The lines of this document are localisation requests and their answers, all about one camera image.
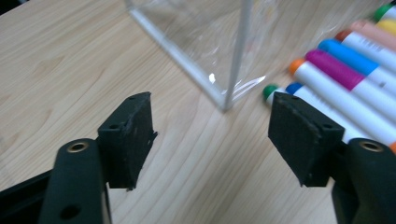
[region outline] pink marker cap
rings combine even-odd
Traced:
[[[364,80],[362,74],[341,63],[323,50],[313,49],[305,54],[305,58],[349,91],[352,91]]]

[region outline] clear plastic box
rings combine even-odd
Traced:
[[[133,18],[222,110],[378,0],[125,0]],[[290,51],[278,54],[284,48]]]

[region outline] orange marker cap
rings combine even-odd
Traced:
[[[337,39],[337,40],[343,42],[344,39],[347,38],[347,36],[350,35],[350,33],[352,33],[352,31],[349,30],[349,29],[343,30],[343,31],[341,31],[340,33],[338,33],[338,34],[335,36],[335,39]]]
[[[297,69],[303,64],[305,63],[305,59],[296,59],[294,60],[290,66],[289,66],[289,72],[294,75],[294,73],[297,71]]]
[[[396,142],[392,143],[392,145],[390,145],[389,148],[390,150],[392,150],[394,154],[396,154]]]

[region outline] marker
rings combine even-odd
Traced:
[[[384,19],[396,19],[396,7],[392,4],[387,4],[376,10],[374,14],[376,21]]]
[[[323,50],[311,50],[305,59],[396,124],[396,98]]]
[[[278,87],[276,84],[267,85],[264,90],[262,90],[262,96],[264,97],[265,103],[269,106],[272,106],[274,101],[274,92],[276,91],[286,93],[285,89]]]
[[[362,130],[370,134],[374,140],[389,146],[396,153],[396,128],[390,124],[390,121],[356,96],[349,94],[340,84],[304,59],[295,60],[291,63],[290,72],[361,127]]]
[[[354,21],[349,26],[349,29],[374,40],[388,49],[396,51],[396,36],[378,28],[370,21]]]
[[[396,21],[395,20],[390,20],[390,19],[381,20],[376,24],[376,26],[378,26],[379,28],[381,28],[393,35],[396,35]]]
[[[343,45],[365,55],[376,63],[383,65],[391,72],[396,73],[395,51],[387,49],[373,40],[350,30],[338,33],[338,35],[335,36],[335,39],[341,41]]]
[[[303,86],[301,83],[293,82],[289,84],[289,86],[286,88],[286,92],[300,97],[312,105],[316,110],[322,112],[324,115],[343,126],[346,129],[343,136],[344,143],[347,144],[352,138],[373,139],[373,137],[362,131],[356,124],[347,119],[343,114],[335,110],[331,105],[321,99],[308,87]]]
[[[354,49],[342,45],[335,39],[325,39],[319,43],[318,49],[324,50],[334,58],[345,63],[384,91],[396,97],[396,74],[382,68],[378,63],[366,58]]]

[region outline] blue marker cap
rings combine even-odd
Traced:
[[[299,90],[302,86],[303,84],[301,84],[300,82],[291,82],[286,88],[286,92],[294,95],[294,93],[297,92],[297,90]]]
[[[330,53],[336,59],[365,76],[370,75],[379,66],[378,63],[366,58],[354,49],[342,45],[335,39],[323,40],[318,45],[318,49]]]

